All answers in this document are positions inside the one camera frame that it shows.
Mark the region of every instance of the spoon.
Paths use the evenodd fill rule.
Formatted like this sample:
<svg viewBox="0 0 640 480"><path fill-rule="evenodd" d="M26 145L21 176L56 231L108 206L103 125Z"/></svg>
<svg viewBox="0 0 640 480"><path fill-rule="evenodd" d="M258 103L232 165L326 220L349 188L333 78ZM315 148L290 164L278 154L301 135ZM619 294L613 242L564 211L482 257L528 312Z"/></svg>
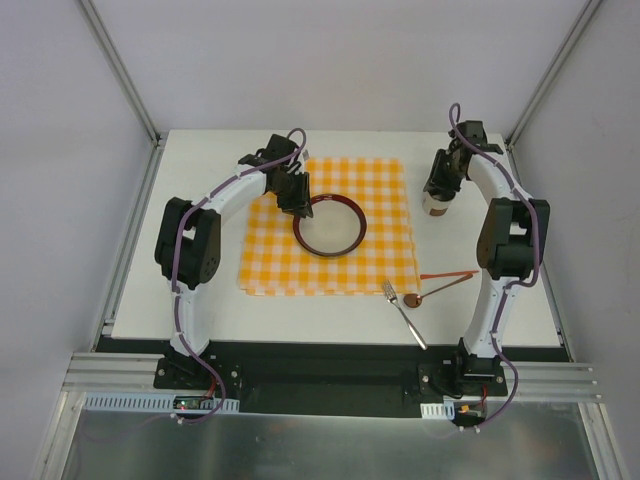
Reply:
<svg viewBox="0 0 640 480"><path fill-rule="evenodd" d="M460 277L460 278L454 280L451 283L447 283L444 287L436 288L435 290L431 290L430 292L427 292L427 293L422 294L422 295L419 295L417 293L407 293L403 297L404 304L409 308L418 308L420 305L422 305L422 299L423 298L428 297L429 295L433 295L434 293L438 293L440 290L444 290L445 288L452 287L452 286L456 285L457 283L466 282L471 277L473 277L473 274L472 273L467 273L465 276Z"/></svg>

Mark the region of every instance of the black mounting plate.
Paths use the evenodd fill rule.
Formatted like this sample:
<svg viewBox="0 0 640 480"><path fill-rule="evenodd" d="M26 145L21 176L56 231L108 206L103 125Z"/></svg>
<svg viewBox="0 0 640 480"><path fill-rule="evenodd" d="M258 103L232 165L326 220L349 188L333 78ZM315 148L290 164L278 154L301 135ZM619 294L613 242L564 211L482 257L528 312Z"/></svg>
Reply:
<svg viewBox="0 0 640 480"><path fill-rule="evenodd" d="M487 396L506 397L509 394L507 383L504 379L504 369L498 367L496 376L478 377L474 380L458 380L455 384L452 379L456 378L455 367L452 363L429 363L421 364L418 367L418 378L420 379L420 392L423 395L428 393L451 392L454 395L482 396L482 386L487 387Z"/></svg>
<svg viewBox="0 0 640 480"><path fill-rule="evenodd" d="M237 398L242 386L240 366L219 361L211 344L200 358L218 372L226 386L227 396ZM208 390L211 387L211 375L195 359L181 355L169 347L158 360L153 387L159 390ZM220 387L216 386L216 393L219 392Z"/></svg>
<svg viewBox="0 0 640 480"><path fill-rule="evenodd" d="M103 336L96 351L162 354L168 345L167 340ZM218 367L230 395L235 393L231 387L237 387L238 396L230 398L240 400L242 412L420 418L421 403L442 401L428 385L421 391L420 379L457 350L456 345L433 345L423 351L417 345L212 341L206 353L215 355L209 361ZM514 362L570 361L563 347L504 347L503 351ZM160 360L156 372L166 366L164 361ZM419 371L425 365L431 367L429 373ZM210 386L208 376L201 383L188 378L181 382L179 373L172 381L167 372L162 378L156 375L156 388L188 390L190 382L197 385L191 389L204 392ZM490 395L500 395L494 386L489 385Z"/></svg>

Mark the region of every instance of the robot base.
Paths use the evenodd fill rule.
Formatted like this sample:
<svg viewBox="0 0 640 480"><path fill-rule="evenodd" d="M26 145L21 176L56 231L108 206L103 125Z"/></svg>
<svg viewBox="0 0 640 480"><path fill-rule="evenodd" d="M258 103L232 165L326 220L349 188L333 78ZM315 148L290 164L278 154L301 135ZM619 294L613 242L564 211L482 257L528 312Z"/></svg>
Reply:
<svg viewBox="0 0 640 480"><path fill-rule="evenodd" d="M424 364L419 367L420 391L429 389L452 398L482 396L506 397L509 392L500 366L500 358L477 358L469 355L462 339L449 363Z"/></svg>
<svg viewBox="0 0 640 480"><path fill-rule="evenodd" d="M240 371L237 365L222 365L216 360L212 345L209 344L200 358L211 365L219 374L227 387L227 393L240 387ZM211 374L195 359L176 352L169 347L164 356L158 360L153 387L159 390L208 390L211 387Z"/></svg>

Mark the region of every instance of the cable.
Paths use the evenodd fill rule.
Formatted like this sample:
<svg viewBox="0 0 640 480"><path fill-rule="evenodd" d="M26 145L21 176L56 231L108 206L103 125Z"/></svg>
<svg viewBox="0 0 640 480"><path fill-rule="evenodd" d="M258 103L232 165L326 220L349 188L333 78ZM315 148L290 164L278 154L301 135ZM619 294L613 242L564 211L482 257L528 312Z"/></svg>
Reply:
<svg viewBox="0 0 640 480"><path fill-rule="evenodd" d="M496 160L486 152L483 152L482 150L480 150L476 145L474 145L469 140L467 140L462 135L462 133L460 133L460 130L458 129L458 125L457 125L458 121L460 120L460 112L461 112L460 104L457 102L451 105L451 107L449 108L449 123L451 124L451 128L453 129L456 137L468 149L480 155L481 157L487 159L489 162L491 162L492 165L494 165L498 170L500 170L500 173L502 173L502 175L506 179L507 184L511 189L511 192L513 192L513 194L518 198L518 200L520 200L529 211L529 215L531 216L531 227L532 227L532 237L533 237L533 275L531 276L531 280L528 282L523 280L514 280L513 282L509 282L507 285L505 285L504 290L502 291L502 297L500 297L500 303L498 304L498 310L496 311L496 318L493 321L493 325L491 326L491 344L493 346L493 349L496 352L496 355L500 357L500 360L506 363L507 366L513 371L513 387L511 389L511 394L507 398L506 402L504 402L502 406L493 415L491 415L489 418L487 418L483 422L483 425L485 425L487 422L492 421L494 418L501 415L507 409L507 407L511 405L511 402L515 398L516 393L518 391L518 384L520 382L518 369L502 352L502 349L498 345L498 341L496 340L496 337L498 335L498 327L500 325L502 312L504 311L504 307L507 303L507 299L509 298L509 291L511 290L511 288L515 285L520 285L526 288L533 287L538 281L538 276L540 273L540 233L538 228L538 214L536 213L535 208L533 208L533 205L531 204L531 202L529 202L529 200L524 196L524 194L518 188L516 188L515 181L511 177L511 174L509 173L509 171L498 160Z"/></svg>
<svg viewBox="0 0 640 480"><path fill-rule="evenodd" d="M214 377L211 377L211 386L209 387L209 390L207 390L207 392L200 397L201 401L205 401L205 400L211 400L211 397L213 397L213 393L216 391L216 379Z"/></svg>
<svg viewBox="0 0 640 480"><path fill-rule="evenodd" d="M286 155L286 156L284 156L284 157L282 157L282 158L280 158L278 160L274 160L272 162L265 163L264 165L259 165L257 167L253 167L253 168L250 168L248 170L244 170L243 172L240 173L240 177L245 177L245 176L250 175L250 174L252 174L254 172L266 170L268 168L271 168L271 167L274 167L274 166L279 165L281 163L284 163L287 160L294 159L298 155L300 155L300 153L302 153L302 151L304 150L304 147L307 144L307 134L302 128L294 128L293 130L291 130L289 132L289 134L287 135L287 138L289 138L291 135L293 135L296 132L299 132L299 133L302 134L302 142L301 142L300 146L293 153L291 153L289 155ZM213 198L218 193L220 193L223 189L225 189L226 187L231 185L233 182L238 180L238 178L239 178L238 176L229 177L227 180L225 180L220 185L218 185L216 188L214 188L211 191L211 193L209 193L209 195L204 197L198 203L194 204L189 210L187 210L187 212L183 215L182 219L180 220L180 223L178 225L178 231L176 233L176 246L175 246L175 249L173 251L173 269L172 269L172 272L171 272L171 291L176 294L175 301L174 301L174 306L173 306L173 320L174 320L174 326L175 326L176 332L178 334L178 340L180 340L180 343L182 344L184 349L189 353L189 355L191 357L193 357L193 359L196 362L198 362L202 367L204 367L211 374L211 376L215 379L217 384L220 385L220 402L218 403L218 405L216 405L214 408L212 408L210 411L208 411L202 417L195 418L195 419L182 418L181 420L184 423L192 423L193 424L193 423L202 423L202 422L206 421L211 415L213 415L214 413L216 413L218 410L220 410L222 408L222 405L224 404L224 402L225 402L225 400L227 398L227 391L226 391L226 388L224 386L224 382L222 381L222 378L220 377L218 372L216 372L215 369L211 365L209 365L207 362L202 360L198 356L198 354L193 351L193 349L191 348L191 346L189 345L187 340L184 338L184 334L182 332L182 327L180 325L180 294L182 293L182 291L178 287L178 267L180 265L180 251L181 251L181 247L182 247L182 236L184 234L184 230L185 230L185 226L187 224L187 221L189 220L191 215L193 215L195 212L197 212L200 208L204 207L208 202L213 200Z"/></svg>
<svg viewBox="0 0 640 480"><path fill-rule="evenodd" d="M113 433L111 435L107 435L106 437L94 437L93 435L90 435L87 433L86 430L86 421L87 421L87 417L85 415L80 415L80 418L78 420L78 425L76 427L76 430L78 432L78 436L73 440L73 444L76 447L76 463L75 463L75 467L73 470L70 469L70 471L72 471L73 473L68 475L68 478L72 478L73 480L77 480L78 478L80 478L80 474L82 473L82 468L84 466L84 460L83 460L83 454L82 454L82 439L85 438L88 441L92 442L92 443L111 443L113 441L119 440L121 438L124 438L128 435L131 435L132 433L137 432L138 430L140 430L142 427L155 422L156 420L159 420L161 418L171 418L169 415L167 415L166 413L161 413L158 415L153 415L145 420L143 420L140 423L137 423L135 425L132 425L129 428L126 428L120 432L116 432Z"/></svg>
<svg viewBox="0 0 640 480"><path fill-rule="evenodd" d="M487 409L487 397L489 396L489 389L486 385L482 386L482 411Z"/></svg>
<svg viewBox="0 0 640 480"><path fill-rule="evenodd" d="M453 393L450 392L449 390L442 388L440 385L438 385L436 382L433 381L432 378L429 379L429 386L434 389L437 393L439 393L440 395L443 395L445 397L451 397L455 400L460 400L463 395L462 393Z"/></svg>

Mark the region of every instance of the white wall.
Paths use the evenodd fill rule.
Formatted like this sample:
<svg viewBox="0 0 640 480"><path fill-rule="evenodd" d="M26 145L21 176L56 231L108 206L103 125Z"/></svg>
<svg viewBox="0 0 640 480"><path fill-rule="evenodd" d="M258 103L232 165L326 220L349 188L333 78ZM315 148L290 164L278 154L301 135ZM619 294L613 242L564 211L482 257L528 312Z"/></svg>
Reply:
<svg viewBox="0 0 640 480"><path fill-rule="evenodd" d="M150 145L70 0L0 2L0 478L86 349Z"/></svg>
<svg viewBox="0 0 640 480"><path fill-rule="evenodd" d="M171 128L506 135L585 0L96 0Z"/></svg>
<svg viewBox="0 0 640 480"><path fill-rule="evenodd" d="M640 478L640 3L605 2L517 144L551 203L546 262L578 360L594 362Z"/></svg>

